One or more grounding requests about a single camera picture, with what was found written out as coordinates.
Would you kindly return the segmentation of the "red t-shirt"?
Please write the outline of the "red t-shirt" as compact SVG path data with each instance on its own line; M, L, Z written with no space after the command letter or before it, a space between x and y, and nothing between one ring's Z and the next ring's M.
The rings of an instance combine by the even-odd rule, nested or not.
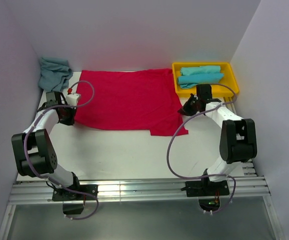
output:
M169 68L134 72L89 71L80 75L75 121L108 131L148 130L152 136L172 136L183 123L182 107Z

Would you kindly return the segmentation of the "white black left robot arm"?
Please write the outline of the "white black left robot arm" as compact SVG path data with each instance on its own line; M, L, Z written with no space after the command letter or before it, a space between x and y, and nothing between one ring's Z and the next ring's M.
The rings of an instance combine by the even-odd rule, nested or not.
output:
M72 126L81 95L62 92L46 93L46 101L37 110L33 123L22 133L11 137L16 168L21 176L38 177L56 189L64 187L64 194L71 200L81 196L78 177L59 163L49 134L56 124Z

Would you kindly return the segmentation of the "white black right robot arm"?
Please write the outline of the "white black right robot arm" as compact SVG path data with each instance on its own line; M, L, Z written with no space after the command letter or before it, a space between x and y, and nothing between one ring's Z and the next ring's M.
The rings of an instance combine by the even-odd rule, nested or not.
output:
M258 152L254 120L242 118L227 108L236 99L234 94L231 101L223 102L213 97L210 84L198 84L196 94L191 94L178 111L190 120L205 115L221 128L219 157L205 170L205 180L200 184L206 195L212 195L219 187L218 182L226 180L240 163L255 158Z

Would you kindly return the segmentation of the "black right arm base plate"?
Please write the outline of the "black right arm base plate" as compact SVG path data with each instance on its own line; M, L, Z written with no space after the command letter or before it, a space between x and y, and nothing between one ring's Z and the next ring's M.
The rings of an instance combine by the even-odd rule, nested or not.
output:
M209 180L186 181L185 187L181 191L185 191L187 197L217 197L230 194L226 180L220 182Z

